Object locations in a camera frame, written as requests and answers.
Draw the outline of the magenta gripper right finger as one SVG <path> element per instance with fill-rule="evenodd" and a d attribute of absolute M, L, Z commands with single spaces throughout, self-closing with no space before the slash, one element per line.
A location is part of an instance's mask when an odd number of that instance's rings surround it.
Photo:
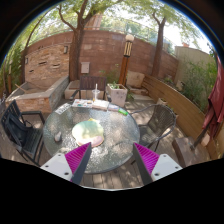
<path fill-rule="evenodd" d="M 133 155 L 144 185 L 182 169 L 168 154 L 158 155 L 138 143 L 133 144 Z"/>

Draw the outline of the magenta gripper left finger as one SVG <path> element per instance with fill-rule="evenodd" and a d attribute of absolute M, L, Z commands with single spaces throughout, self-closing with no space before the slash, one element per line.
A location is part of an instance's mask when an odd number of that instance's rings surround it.
<path fill-rule="evenodd" d="M 44 165 L 42 165 L 41 168 L 79 185 L 91 153 L 91 144 L 87 143 L 66 154 L 57 153 Z"/>

